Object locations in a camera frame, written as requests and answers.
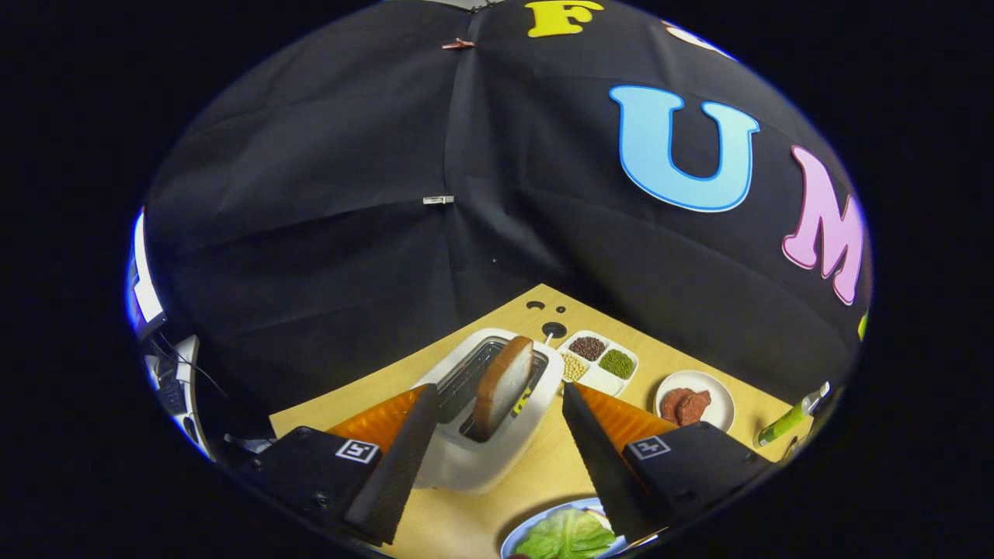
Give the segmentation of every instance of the letter u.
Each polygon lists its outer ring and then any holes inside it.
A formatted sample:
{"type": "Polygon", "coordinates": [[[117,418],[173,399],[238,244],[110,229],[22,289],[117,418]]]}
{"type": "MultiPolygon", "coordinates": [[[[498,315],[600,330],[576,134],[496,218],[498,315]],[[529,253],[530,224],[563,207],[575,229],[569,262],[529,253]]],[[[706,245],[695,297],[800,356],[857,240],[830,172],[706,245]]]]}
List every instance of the letter u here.
{"type": "Polygon", "coordinates": [[[752,135],[759,131],[754,118],[716,102],[701,105],[718,123],[719,160],[714,176],[698,178],[673,164],[673,111],[683,107],[678,95],[642,86],[618,86],[609,95],[621,105],[621,166],[642,190],[696,212],[727,212],[746,198],[752,135]]]}

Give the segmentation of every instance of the yellow letter f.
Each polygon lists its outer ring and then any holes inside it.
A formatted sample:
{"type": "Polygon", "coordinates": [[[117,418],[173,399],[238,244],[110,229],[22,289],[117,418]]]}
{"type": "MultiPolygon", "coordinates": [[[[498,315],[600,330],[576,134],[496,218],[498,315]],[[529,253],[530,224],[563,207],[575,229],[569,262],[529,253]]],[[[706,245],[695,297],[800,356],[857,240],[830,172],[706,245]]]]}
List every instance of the yellow letter f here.
{"type": "Polygon", "coordinates": [[[604,7],[586,0],[549,0],[525,4],[535,12],[535,27],[529,32],[529,37],[548,37],[550,35],[569,35],[579,33],[583,27],[570,22],[573,18],[581,23],[589,23],[593,19],[590,10],[603,10],[604,7]]]}

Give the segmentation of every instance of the table surface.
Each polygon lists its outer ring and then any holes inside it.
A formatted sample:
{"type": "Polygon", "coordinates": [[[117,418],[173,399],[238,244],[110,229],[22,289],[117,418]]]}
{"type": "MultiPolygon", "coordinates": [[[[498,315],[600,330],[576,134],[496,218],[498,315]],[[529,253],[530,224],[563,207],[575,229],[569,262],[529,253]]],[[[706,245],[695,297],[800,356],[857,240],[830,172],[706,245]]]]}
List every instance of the table surface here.
{"type": "MultiPolygon", "coordinates": [[[[692,369],[720,380],[732,393],[736,416],[729,435],[751,447],[755,433],[784,413],[787,404],[739,379],[686,355],[594,310],[551,287],[538,285],[493,312],[393,365],[269,417],[277,437],[299,426],[330,429],[366,409],[404,392],[471,333],[504,328],[545,342],[543,324],[559,322],[567,335],[553,339],[558,348],[574,332],[592,330],[638,356],[638,370],[619,399],[652,411],[659,384],[668,375],[692,369]],[[528,308],[528,301],[545,304],[528,308]],[[563,306],[563,313],[556,311],[563,306]]],[[[772,462],[783,458],[793,435],[808,433],[811,418],[770,445],[756,450],[772,462]]],[[[573,436],[563,418],[563,398],[556,396],[535,438],[511,471],[488,493],[464,494],[446,489],[413,489],[393,545],[381,552],[400,559],[429,555],[435,559],[499,557],[504,538],[519,523],[551,506],[596,496],[573,436]]]]}

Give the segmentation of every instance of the lighter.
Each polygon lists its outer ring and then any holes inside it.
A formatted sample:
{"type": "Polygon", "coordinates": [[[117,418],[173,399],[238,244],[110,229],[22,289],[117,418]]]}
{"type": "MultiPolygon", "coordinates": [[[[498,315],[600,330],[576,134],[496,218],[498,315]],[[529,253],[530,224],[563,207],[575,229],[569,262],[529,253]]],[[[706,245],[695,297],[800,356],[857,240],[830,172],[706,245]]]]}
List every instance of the lighter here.
{"type": "Polygon", "coordinates": [[[752,444],[755,447],[765,447],[772,443],[777,437],[790,431],[795,425],[801,422],[806,416],[811,415],[811,410],[818,405],[818,402],[828,394],[829,385],[826,382],[815,392],[808,394],[789,412],[780,419],[769,424],[765,429],[756,434],[752,444]]]}

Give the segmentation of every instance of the letter m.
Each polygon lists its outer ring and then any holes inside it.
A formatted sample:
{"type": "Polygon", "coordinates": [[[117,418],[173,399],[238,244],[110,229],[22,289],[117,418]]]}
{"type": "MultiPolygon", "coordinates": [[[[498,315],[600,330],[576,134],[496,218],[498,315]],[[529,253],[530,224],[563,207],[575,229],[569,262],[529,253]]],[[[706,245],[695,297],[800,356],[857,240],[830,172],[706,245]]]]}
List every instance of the letter m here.
{"type": "Polygon", "coordinates": [[[835,189],[825,166],[800,146],[790,151],[804,173],[804,202],[797,231],[783,238],[783,254],[798,266],[814,270],[818,264],[815,242],[820,230],[821,276],[828,279],[839,269],[832,279],[835,294],[842,302],[852,304],[863,260],[863,215],[859,204],[847,196],[846,208],[839,217],[835,189]]]}

